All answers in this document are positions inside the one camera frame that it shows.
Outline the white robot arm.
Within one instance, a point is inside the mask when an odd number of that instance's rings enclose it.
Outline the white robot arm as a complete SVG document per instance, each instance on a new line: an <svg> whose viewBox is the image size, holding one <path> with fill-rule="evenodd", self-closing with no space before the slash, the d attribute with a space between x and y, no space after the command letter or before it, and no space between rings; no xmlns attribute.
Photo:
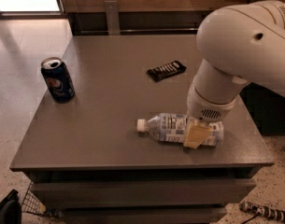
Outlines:
<svg viewBox="0 0 285 224"><path fill-rule="evenodd" d="M203 61L187 97L184 146L214 144L211 125L233 109L251 82L285 97L285 3L277 0L229 6L199 26Z"/></svg>

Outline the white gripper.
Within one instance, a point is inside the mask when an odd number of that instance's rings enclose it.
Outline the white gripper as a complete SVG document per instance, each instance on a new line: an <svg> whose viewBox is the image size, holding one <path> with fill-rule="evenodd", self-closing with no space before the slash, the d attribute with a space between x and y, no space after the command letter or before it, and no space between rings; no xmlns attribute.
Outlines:
<svg viewBox="0 0 285 224"><path fill-rule="evenodd" d="M234 105L235 100L224 105L211 103L204 99L192 84L187 96L187 115L192 118L188 118L183 146L198 148L212 133L206 121L222 121Z"/></svg>

